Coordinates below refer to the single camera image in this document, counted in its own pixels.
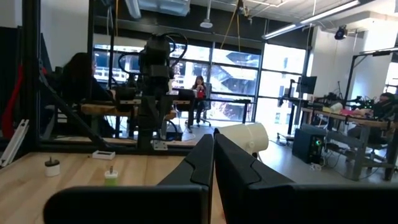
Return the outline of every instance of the concrete floor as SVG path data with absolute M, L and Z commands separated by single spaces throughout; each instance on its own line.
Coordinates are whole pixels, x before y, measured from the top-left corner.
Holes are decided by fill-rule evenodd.
M 212 127 L 207 124 L 201 124 L 198 128 L 196 125 L 192 127 L 192 134 L 184 131 L 183 141 L 195 139 L 199 140 L 204 134 L 213 134 L 214 127 L 218 126 L 229 126 L 237 123 L 212 121 Z M 292 149 L 290 146 L 280 146 L 274 141 L 275 136 L 269 136 L 270 143 L 267 150 L 259 153 L 260 159 L 265 165 L 273 168 L 277 172 L 287 176 L 296 183 L 300 184 L 398 184 L 398 174 L 394 174 L 393 179 L 390 182 L 384 181 L 383 168 L 374 168 L 371 172 L 368 172 L 366 168 L 363 169 L 363 173 L 360 181 L 352 181 L 347 178 L 347 173 L 352 169 L 352 162 L 345 162 L 345 156 L 339 156 L 339 154 L 333 152 L 325 154 L 328 158 L 328 165 L 322 167 L 321 171 L 315 171 L 310 169 L 310 165 L 304 163 L 299 158 L 292 155 Z

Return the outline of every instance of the person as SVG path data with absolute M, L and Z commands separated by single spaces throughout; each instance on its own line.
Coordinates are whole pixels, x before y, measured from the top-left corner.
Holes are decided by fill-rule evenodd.
M 379 102 L 382 103 L 387 100 L 393 100 L 395 95 L 392 93 L 383 93 L 379 97 Z M 365 117 L 366 115 L 372 115 L 373 111 L 369 109 L 361 109 L 355 110 L 353 115 Z M 361 137 L 362 127 L 357 125 L 348 130 L 347 135 L 352 138 L 360 138 Z M 369 141 L 370 142 L 378 142 L 381 139 L 382 130 L 380 128 L 371 128 L 369 133 Z
M 195 83 L 192 86 L 192 90 L 196 90 L 198 93 L 206 93 L 205 81 L 201 75 L 197 76 Z M 199 125 L 201 112 L 205 109 L 205 102 L 195 101 L 194 107 L 197 109 L 196 120 L 197 125 Z
M 87 53 L 77 53 L 64 66 L 63 74 L 60 79 L 60 94 L 61 97 L 69 104 L 79 104 L 86 98 L 88 89 L 91 85 L 91 99 L 98 101 L 109 101 L 113 97 L 112 93 L 108 93 L 97 82 L 94 77 L 95 63 L 91 61 Z M 85 114 L 79 114 L 80 118 L 91 125 L 91 119 Z M 102 137 L 111 138 L 114 134 L 114 129 L 102 117 L 98 121 L 99 133 Z

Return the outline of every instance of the office chair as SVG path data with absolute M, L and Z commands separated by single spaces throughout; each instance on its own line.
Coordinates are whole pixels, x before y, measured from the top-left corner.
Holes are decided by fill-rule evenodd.
M 210 99 L 211 98 L 211 83 L 205 83 L 205 87 L 206 87 L 206 99 Z M 211 101 L 204 101 L 203 102 L 205 104 L 204 108 L 203 108 L 203 118 L 200 118 L 200 120 L 204 123 L 208 123 L 209 127 L 211 127 L 211 123 L 207 120 L 207 111 L 211 110 Z

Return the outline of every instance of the fluorescent light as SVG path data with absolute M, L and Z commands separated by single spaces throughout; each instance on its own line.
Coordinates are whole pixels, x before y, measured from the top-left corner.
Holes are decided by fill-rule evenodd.
M 364 51 L 364 52 L 360 52 L 359 54 L 373 54 L 374 52 L 387 52 L 387 51 L 398 51 L 398 47 L 393 47 L 390 49 L 381 49 L 381 50 L 368 50 L 368 51 Z
M 283 28 L 281 28 L 279 30 L 275 30 L 275 31 L 273 31 L 273 32 L 271 32 L 269 34 L 265 34 L 265 35 L 262 36 L 262 38 L 268 40 L 268 39 L 271 39 L 273 37 L 277 37 L 277 36 L 282 35 L 284 33 L 299 29 L 299 28 L 301 28 L 301 27 L 303 27 L 305 25 L 308 25 L 308 24 L 310 24 L 312 22 L 318 21 L 320 19 L 324 19 L 324 18 L 326 18 L 328 16 L 332 16 L 332 15 L 334 15 L 336 13 L 339 13 L 339 12 L 342 12 L 342 11 L 344 11 L 346 9 L 349 9 L 351 7 L 354 7 L 354 6 L 358 5 L 358 4 L 361 4 L 361 2 L 359 0 L 351 1 L 351 2 L 349 2 L 347 4 L 338 6 L 338 7 L 334 8 L 334 9 L 330 9 L 327 12 L 323 12 L 323 13 L 318 14 L 316 16 L 313 16 L 313 17 L 310 17 L 308 19 L 305 19 L 305 20 L 303 20 L 303 21 L 301 21 L 299 23 L 283 27 Z
M 360 3 L 361 2 L 359 2 L 358 0 L 352 1 L 352 2 L 349 2 L 347 4 L 338 6 L 338 7 L 334 8 L 334 9 L 330 9 L 329 11 L 323 12 L 321 14 L 309 17 L 308 19 L 305 19 L 305 20 L 301 21 L 300 23 L 303 24 L 303 25 L 307 25 L 307 24 L 309 24 L 311 22 L 323 19 L 325 17 L 331 16 L 331 15 L 336 14 L 338 12 L 341 12 L 341 11 L 344 11 L 344 10 L 349 9 L 351 7 L 354 7 L 354 6 L 356 6 L 356 5 L 360 4 Z
M 273 31 L 273 32 L 271 32 L 269 34 L 263 35 L 262 38 L 268 40 L 268 39 L 271 39 L 271 38 L 273 38 L 275 36 L 284 34 L 284 33 L 288 32 L 288 31 L 295 30 L 296 28 L 297 28 L 296 24 L 285 26 L 283 28 L 280 28 L 279 30 L 275 30 L 275 31 Z

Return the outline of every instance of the computer tower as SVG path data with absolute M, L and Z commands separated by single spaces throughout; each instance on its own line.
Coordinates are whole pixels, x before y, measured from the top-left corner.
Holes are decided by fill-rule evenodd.
M 324 135 L 309 130 L 296 129 L 292 154 L 307 164 L 319 164 L 324 139 Z

